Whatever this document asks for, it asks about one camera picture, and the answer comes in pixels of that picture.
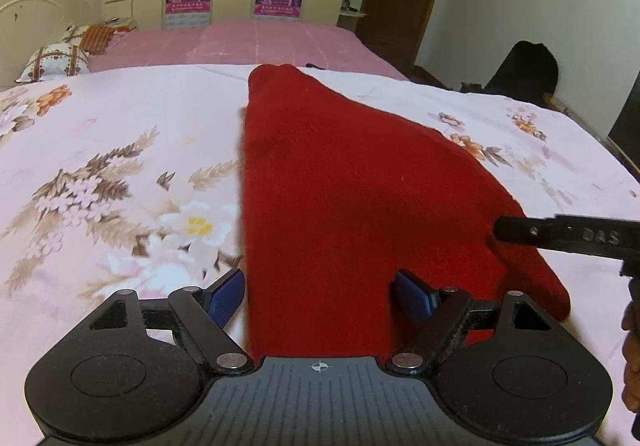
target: floral bed sheet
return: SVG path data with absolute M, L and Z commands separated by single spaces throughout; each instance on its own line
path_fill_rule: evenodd
M 241 260 L 239 151 L 254 66 L 123 68 L 0 95 L 0 426 L 42 437 L 24 402 L 31 366 L 120 288 L 164 297 Z M 640 218 L 640 187 L 567 117 L 490 95 L 304 69 L 352 100 L 433 127 L 532 217 Z M 614 260 L 542 251 L 572 296 L 567 328 L 616 394 L 601 430 L 633 444 L 620 402 L 628 300 Z M 227 331 L 244 344 L 244 308 Z

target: black chair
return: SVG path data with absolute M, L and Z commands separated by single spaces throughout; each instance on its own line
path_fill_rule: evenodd
M 556 86 L 558 62 L 549 49 L 542 43 L 519 41 L 482 91 L 548 108 L 543 94 L 554 94 Z

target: finger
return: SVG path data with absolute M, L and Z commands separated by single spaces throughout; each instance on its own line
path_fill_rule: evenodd
M 640 399 L 630 393 L 626 388 L 622 391 L 622 402 L 626 408 L 633 413 L 637 413 L 640 409 Z
M 634 374 L 640 372 L 640 340 L 634 331 L 626 335 L 625 344 L 622 345 L 622 355 L 626 364 Z
M 629 304 L 626 306 L 625 315 L 622 317 L 622 330 L 630 331 L 633 330 L 635 324 L 635 314 L 633 305 Z
M 625 390 L 640 399 L 640 374 L 632 372 L 629 365 L 625 366 Z

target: red cloth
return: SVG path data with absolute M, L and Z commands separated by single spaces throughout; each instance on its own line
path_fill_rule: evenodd
M 387 356 L 407 337 L 389 297 L 402 268 L 478 299 L 526 291 L 568 315 L 538 251 L 492 236 L 499 215 L 523 216 L 518 203 L 436 130 L 266 65 L 249 78 L 243 150 L 256 360 Z

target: headboard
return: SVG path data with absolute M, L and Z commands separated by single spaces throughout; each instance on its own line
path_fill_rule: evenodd
M 94 19 L 86 0 L 0 0 L 0 90 L 15 86 L 39 47 L 59 42 L 69 25 Z

